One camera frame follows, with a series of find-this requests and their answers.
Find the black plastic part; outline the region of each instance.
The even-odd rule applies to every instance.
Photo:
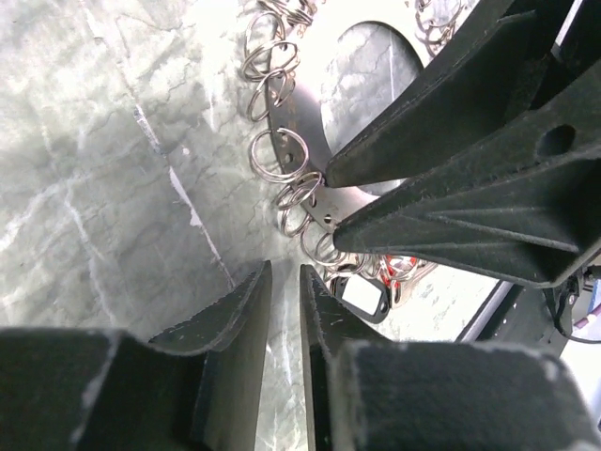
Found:
[[[345,293],[345,289],[347,287],[348,278],[346,277],[338,277],[334,282],[334,290],[333,295],[340,301],[340,303],[350,310],[352,313],[357,315],[361,319],[365,319],[366,321],[371,322],[372,324],[380,324],[384,319],[388,317],[390,313],[391,305],[390,305],[390,296],[388,293],[388,289],[386,286],[379,280],[376,279],[365,279],[366,282],[372,284],[376,287],[380,292],[380,297],[378,301],[378,309],[376,310],[375,315],[370,315],[369,313],[361,310],[356,307],[352,303],[348,303],[343,299],[343,295]]]
[[[562,362],[514,345],[364,341],[331,369],[333,449],[599,449]]]
[[[539,110],[347,218],[334,244],[557,286],[601,248],[600,124],[597,62]]]
[[[536,288],[590,261],[601,249],[601,2],[583,1],[555,59],[571,3],[476,7],[424,74],[331,161],[330,186],[430,169],[342,222],[338,249],[421,257]],[[525,34],[523,44],[512,40]],[[506,59],[522,52],[517,63]]]
[[[328,371],[333,356],[349,339],[388,339],[346,309],[308,265],[300,267],[300,338],[309,449],[332,449]]]
[[[269,262],[153,338],[0,331],[2,450],[254,450],[271,304]]]
[[[572,330],[571,318],[571,314],[563,315],[564,327],[568,331]],[[518,285],[512,286],[476,339],[544,348],[558,357],[567,343],[567,338],[553,325],[543,291]]]
[[[590,273],[588,274],[593,280],[601,280],[601,266],[594,265],[589,267]]]
[[[527,110],[571,5],[482,0],[420,76],[331,159],[329,186],[422,174]]]
[[[395,344],[300,268],[309,449],[569,449],[599,446],[569,371],[498,343]]]

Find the marble surface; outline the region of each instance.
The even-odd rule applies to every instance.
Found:
[[[251,88],[238,77],[256,12],[245,0],[2,2],[0,325],[121,327],[148,339],[270,258],[256,449],[306,449],[298,270],[307,260],[274,228],[277,188],[247,158],[267,126],[244,118]],[[345,66],[368,41],[379,50]],[[342,43],[324,74],[324,92],[335,87],[324,105],[333,146],[413,73],[387,29],[359,25]],[[439,268],[381,330],[453,339],[493,284]]]

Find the white tag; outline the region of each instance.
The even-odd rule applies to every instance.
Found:
[[[374,316],[378,310],[379,298],[382,293],[379,289],[367,282],[359,275],[351,275],[348,278],[342,299],[368,315]]]

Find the silver ring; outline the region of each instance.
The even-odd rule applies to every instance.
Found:
[[[285,40],[285,26],[284,26],[284,22],[282,21],[282,18],[280,16],[278,16],[275,12],[273,11],[265,11],[257,16],[254,17],[254,19],[251,20],[251,22],[248,24],[248,26],[246,27],[246,33],[244,34],[245,39],[244,39],[244,58],[248,58],[249,54],[251,53],[248,50],[248,46],[251,43],[251,37],[253,35],[253,28],[256,25],[256,23],[266,17],[266,16],[271,16],[275,19],[276,22],[276,27],[275,27],[275,37],[277,39],[280,40]]]
[[[276,47],[279,47],[279,46],[287,47],[288,45],[290,45],[294,48],[294,54],[292,56],[290,56],[286,60],[286,62],[282,63],[280,66],[273,68],[273,69],[259,70],[256,67],[256,65],[254,64],[254,61],[260,55],[269,53]],[[244,79],[248,80],[249,82],[260,82],[263,77],[268,75],[273,70],[283,69],[286,72],[291,72],[292,70],[294,70],[300,64],[299,60],[295,61],[291,67],[288,67],[288,65],[290,63],[292,63],[294,61],[294,59],[297,58],[298,55],[299,55],[299,46],[295,42],[292,42],[290,40],[272,39],[268,42],[265,42],[265,43],[259,45],[256,49],[254,49],[248,55],[248,57],[244,60],[244,63],[242,63],[242,68],[240,69],[240,72],[241,72],[242,77]]]
[[[381,273],[380,264],[384,258],[385,257],[383,256],[376,256],[370,254],[368,256],[368,260],[371,260],[371,268],[366,265],[366,268],[362,271],[362,276],[368,279],[378,279]]]
[[[249,101],[248,106],[246,107],[246,117],[248,117],[252,122],[260,122],[261,120],[263,120],[265,117],[267,117],[269,115],[270,108],[266,105],[265,111],[263,113],[261,113],[257,117],[253,116],[254,105],[256,104],[256,101],[259,99],[259,96],[261,95],[261,93],[264,92],[265,83],[272,78],[279,78],[280,75],[283,75],[285,77],[285,80],[282,82],[282,86],[280,86],[280,92],[278,93],[278,100],[281,99],[282,92],[284,91],[284,87],[286,84],[286,80],[288,79],[288,74],[285,73],[284,69],[276,68],[276,69],[272,70],[270,73],[268,73],[261,79],[261,81],[259,82],[257,87],[254,89],[253,96],[251,97],[251,100]]]
[[[446,23],[430,22],[430,26],[433,28],[447,28],[447,27],[450,28],[457,22],[457,19],[459,19],[459,14],[461,14],[462,10],[463,10],[463,3],[461,3],[461,0],[459,0],[459,6],[457,7],[457,11],[455,11],[453,13],[453,15],[451,16],[451,19],[449,19]]]
[[[335,249],[335,251],[337,253],[337,257],[333,261],[325,261],[325,260],[318,258],[317,255],[311,254],[311,252],[309,252],[309,249],[307,249],[307,243],[306,243],[306,239],[305,239],[307,230],[309,230],[309,227],[305,228],[300,234],[300,248],[302,249],[302,252],[304,252],[305,255],[307,255],[309,258],[311,258],[318,265],[321,265],[326,268],[328,268],[330,266],[336,266],[336,265],[339,265],[340,263],[342,263],[342,261],[346,258],[347,255],[343,252],[338,251],[337,249]],[[320,243],[323,242],[323,240],[325,238],[328,238],[328,236],[331,236],[331,233],[325,232],[324,235],[317,242],[316,248],[320,245]]]
[[[307,147],[307,144],[304,142],[304,140],[298,134],[292,132],[291,130],[285,129],[284,127],[280,127],[277,130],[277,132],[281,133],[281,134],[290,135],[295,141],[297,141],[300,144],[300,147],[302,148],[302,153],[303,153],[303,159],[302,159],[302,163],[300,164],[300,167],[296,171],[293,171],[289,174],[275,174],[275,173],[270,172],[267,169],[265,169],[258,162],[257,157],[256,157],[256,144],[258,143],[260,138],[262,138],[266,134],[271,134],[271,129],[267,129],[267,130],[264,130],[263,132],[259,133],[257,136],[255,136],[253,139],[253,142],[251,143],[251,148],[250,148],[250,152],[249,152],[250,160],[251,160],[251,168],[255,171],[255,173],[260,178],[262,178],[266,181],[270,181],[273,183],[291,183],[294,180],[296,180],[304,172],[305,168],[307,167],[307,164],[309,163],[309,148]]]
[[[314,184],[311,188],[307,188],[307,184],[311,183],[313,180],[305,180],[302,183],[298,183],[299,180],[306,179],[308,177],[313,177],[315,179]],[[323,184],[323,174],[320,172],[307,172],[300,176],[297,180],[297,187],[293,187],[291,185],[286,186],[278,195],[273,199],[273,203],[277,206],[278,210],[289,210],[292,207],[296,207],[301,204],[309,197],[311,197],[316,189]],[[285,197],[290,195],[290,199],[283,203]]]
[[[326,272],[334,277],[351,277],[353,275],[361,274],[365,266],[367,265],[368,256],[366,254],[355,254],[358,262],[356,264],[352,264],[355,268],[345,269],[345,270],[332,270],[331,268],[326,268]]]
[[[307,8],[312,11],[308,2],[300,1],[301,8],[294,9],[282,0],[258,0],[258,3],[270,11],[282,14],[290,26],[309,26],[313,23],[313,17],[303,9]]]
[[[389,264],[386,262],[386,259],[385,259],[385,258],[383,258],[383,259],[380,261],[380,265],[381,265],[381,264],[383,264],[383,265],[384,265],[382,269],[385,271],[385,274],[386,274],[386,276],[387,276],[387,277],[388,277],[388,278],[389,278],[391,281],[392,281],[392,280],[394,280],[394,281],[396,281],[396,282],[405,282],[405,281],[409,280],[409,279],[410,279],[410,278],[413,276],[413,274],[415,274],[415,273],[417,272],[417,269],[418,269],[418,266],[419,266],[419,264],[420,264],[420,261],[419,261],[419,260],[418,260],[418,261],[416,261],[416,262],[415,262],[415,265],[413,265],[413,266],[411,267],[411,269],[410,269],[410,270],[403,271],[403,272],[401,272],[401,271],[398,271],[398,270],[397,270],[395,267],[391,267],[391,265],[389,265]],[[390,274],[390,271],[389,271],[389,269],[390,269],[390,268],[392,268],[393,270],[395,270],[395,271],[396,271],[396,274]]]
[[[415,2],[415,8],[418,11],[424,12],[424,9],[426,9],[430,4],[432,3],[432,0],[416,0]]]
[[[311,218],[311,215],[308,212],[305,212],[304,217],[300,222],[300,225],[297,228],[288,230],[286,226],[288,224],[288,214],[290,214],[290,211],[291,209],[282,211],[282,217],[280,218],[280,231],[288,238],[294,238],[304,233],[304,231],[307,228],[309,228],[309,225],[311,224],[313,219]]]
[[[282,93],[284,92],[284,87],[287,86],[288,81],[290,82],[290,87],[288,88],[285,95],[282,96]],[[282,82],[282,86],[280,87],[277,98],[273,101],[273,106],[275,106],[276,108],[281,107],[284,104],[284,102],[287,101],[288,98],[292,95],[296,85],[297,85],[297,82],[294,80],[294,77],[289,76],[288,72],[285,71],[284,72],[284,81]]]

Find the metal split ring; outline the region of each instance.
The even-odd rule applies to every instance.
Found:
[[[313,202],[315,202],[315,191],[323,184],[323,182],[323,174],[320,172],[307,172],[297,179],[295,182],[296,186],[288,185],[278,193],[273,199],[273,203],[277,206],[278,210],[289,210],[309,199],[309,197],[312,197]],[[290,199],[287,202],[284,202],[284,199],[287,196],[289,196]]]
[[[289,230],[287,228],[288,225],[288,215],[292,209],[282,210],[282,217],[280,218],[280,231],[288,238],[298,237],[309,227],[309,225],[313,222],[313,218],[311,218],[311,214],[309,212],[304,213],[304,217],[300,222],[300,225],[297,228]]]
[[[265,11],[265,12],[257,15],[256,17],[254,17],[254,19],[252,19],[251,22],[246,27],[246,33],[244,34],[244,58],[248,58],[249,54],[251,53],[251,51],[248,50],[248,47],[251,44],[251,37],[253,36],[254,26],[256,25],[257,22],[259,22],[259,20],[261,20],[267,16],[270,16],[273,19],[275,19],[275,23],[276,23],[275,37],[278,40],[285,40],[285,25],[284,25],[284,21],[282,21],[282,18],[273,11]]]
[[[347,268],[344,270],[333,270],[332,268],[326,268],[326,273],[329,277],[351,277],[353,275],[362,274],[362,271],[367,266],[369,256],[367,254],[355,254],[357,263],[350,263],[354,266],[353,269]]]
[[[265,117],[267,117],[269,115],[270,109],[268,106],[266,106],[265,111],[263,111],[258,116],[254,116],[253,115],[254,106],[256,104],[256,101],[258,101],[261,93],[263,93],[265,91],[265,83],[272,78],[281,78],[281,77],[284,77],[284,81],[282,82],[282,85],[280,86],[280,91],[277,94],[276,102],[279,102],[279,104],[276,106],[281,106],[286,101],[286,99],[288,97],[290,97],[290,94],[292,93],[292,89],[289,89],[288,92],[285,94],[285,96],[283,96],[284,90],[288,84],[288,79],[290,79],[288,73],[282,68],[276,68],[276,69],[272,70],[270,73],[265,75],[261,79],[259,84],[256,86],[256,88],[254,89],[253,96],[251,97],[251,100],[249,101],[248,106],[246,107],[246,117],[248,117],[252,122],[260,122],[261,120],[263,120]]]
[[[311,253],[307,247],[307,242],[306,242],[306,238],[305,238],[307,230],[309,230],[308,226],[300,234],[300,248],[302,249],[302,252],[304,252],[305,255],[307,255],[309,258],[311,258],[318,265],[321,265],[325,268],[338,266],[344,261],[344,259],[347,257],[347,253],[341,252],[337,249],[334,249],[336,257],[334,259],[332,259],[331,261],[327,261],[326,259],[323,258],[323,256],[317,255],[318,249],[323,244],[324,240],[327,239],[328,237],[331,237],[330,232],[325,232],[323,234],[323,236],[317,242],[316,251],[314,253]]]
[[[282,63],[277,68],[260,70],[254,64],[254,61],[262,54],[269,54],[276,47],[285,47],[287,49],[288,46],[291,46],[294,49],[294,54],[291,55],[285,63]],[[298,55],[299,46],[295,42],[283,39],[272,39],[268,42],[259,45],[256,49],[249,53],[249,55],[244,60],[244,63],[242,63],[242,68],[240,69],[240,72],[245,80],[249,82],[260,82],[263,79],[263,77],[269,75],[272,71],[276,69],[282,69],[285,70],[286,73],[290,73],[301,63],[298,59]]]
[[[457,20],[459,19],[459,16],[461,15],[461,12],[465,6],[463,5],[462,0],[459,0],[457,11],[447,22],[434,23],[432,20],[429,20],[428,24],[424,24],[421,14],[424,12],[425,8],[430,5],[430,3],[431,0],[428,0],[427,3],[424,3],[422,0],[416,1],[415,22],[417,23],[420,31],[424,33],[424,38],[418,38],[418,40],[425,44],[428,53],[434,57],[436,55],[436,47],[446,44],[455,34]],[[437,39],[432,39],[431,35],[435,30],[441,30],[440,37]]]
[[[283,0],[258,0],[258,3],[263,8],[283,15],[290,26],[310,26],[313,23],[313,10],[311,5],[306,1],[300,0],[300,8],[294,9]]]
[[[384,258],[384,256],[367,255],[368,263],[365,264],[365,268],[362,270],[362,276],[367,279],[378,279],[381,274],[380,263]]]
[[[250,160],[251,160],[251,168],[263,180],[270,181],[272,183],[292,183],[293,181],[295,181],[298,177],[300,177],[302,175],[302,173],[304,172],[304,170],[307,167],[307,164],[309,163],[309,148],[307,147],[307,144],[304,142],[304,140],[295,132],[292,132],[289,129],[285,129],[284,127],[280,127],[277,130],[277,132],[281,133],[281,134],[289,135],[297,143],[300,144],[300,147],[302,148],[303,157],[302,157],[302,162],[300,163],[299,168],[293,172],[290,172],[289,174],[275,174],[275,173],[270,172],[267,169],[265,169],[265,167],[263,167],[258,162],[257,157],[256,157],[256,144],[258,143],[259,139],[261,139],[263,136],[265,136],[266,134],[271,134],[271,129],[264,130],[263,132],[259,133],[257,136],[254,137],[253,142],[251,143],[251,148],[250,148],[250,152],[249,152]]]
[[[405,281],[409,280],[417,272],[419,265],[420,265],[420,260],[417,260],[415,262],[415,264],[409,270],[401,271],[401,270],[398,270],[397,268],[395,268],[394,266],[392,266],[386,260],[386,257],[384,257],[380,261],[380,267],[384,271],[384,274],[386,275],[386,277],[388,279],[390,279],[391,281],[395,281],[395,282],[405,282]]]
[[[328,261],[328,259],[330,258],[332,261],[339,261],[340,263],[342,263],[342,261],[348,257],[348,253],[342,252],[342,251],[339,251],[338,249],[336,249],[333,246],[333,241],[332,241],[331,245],[328,246],[328,242],[327,242],[328,238],[333,240],[332,233],[330,233],[330,232],[324,233],[321,236],[321,238],[317,241],[316,249],[315,249],[315,256],[319,260]],[[329,253],[323,254],[326,250],[330,250]]]

